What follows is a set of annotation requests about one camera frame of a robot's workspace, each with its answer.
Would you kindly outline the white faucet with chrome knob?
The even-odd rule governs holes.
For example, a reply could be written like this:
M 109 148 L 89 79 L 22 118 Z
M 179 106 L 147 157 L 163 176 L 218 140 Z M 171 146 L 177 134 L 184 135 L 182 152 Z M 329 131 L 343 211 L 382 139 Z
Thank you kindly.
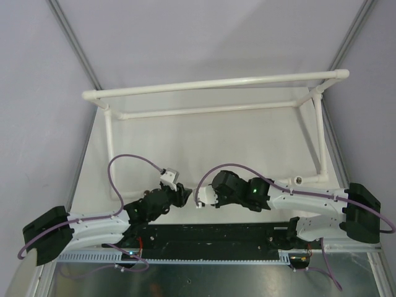
M 211 186 L 201 187 L 196 190 L 196 207 L 198 209 L 206 205 L 215 205 L 217 203 L 217 195 Z

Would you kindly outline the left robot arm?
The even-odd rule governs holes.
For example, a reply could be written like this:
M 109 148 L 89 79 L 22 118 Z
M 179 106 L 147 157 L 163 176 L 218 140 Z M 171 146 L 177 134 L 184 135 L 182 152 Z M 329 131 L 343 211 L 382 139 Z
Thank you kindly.
M 53 207 L 22 229 L 25 246 L 17 257 L 31 249 L 37 252 L 37 266 L 55 260 L 66 251 L 102 244 L 132 246 L 137 241 L 137 231 L 166 215 L 170 207 L 184 207 L 192 189 L 181 183 L 176 189 L 160 184 L 143 198 L 124 204 L 113 213 L 86 217 L 73 215 L 65 207 Z

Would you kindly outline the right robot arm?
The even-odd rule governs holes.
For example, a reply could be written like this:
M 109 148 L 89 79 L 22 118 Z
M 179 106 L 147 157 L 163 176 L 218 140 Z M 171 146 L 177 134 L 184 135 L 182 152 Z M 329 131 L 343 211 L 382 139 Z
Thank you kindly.
M 347 189 L 292 188 L 260 177 L 248 181 L 232 171 L 222 170 L 212 180 L 216 207 L 239 204 L 249 210 L 299 210 L 313 217 L 292 218 L 286 232 L 287 243 L 300 248 L 307 241 L 347 235 L 362 243 L 380 240 L 380 202 L 362 185 L 351 183 Z

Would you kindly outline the white PVC pipe frame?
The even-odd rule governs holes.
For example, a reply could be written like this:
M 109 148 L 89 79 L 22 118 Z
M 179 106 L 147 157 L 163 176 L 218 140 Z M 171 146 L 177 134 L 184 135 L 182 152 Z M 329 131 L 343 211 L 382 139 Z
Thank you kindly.
M 89 90 L 97 113 L 74 196 L 76 202 L 138 199 L 157 185 L 142 155 L 180 173 L 195 188 L 209 168 L 243 163 L 291 185 L 339 187 L 325 143 L 322 95 L 349 77 L 346 69 Z

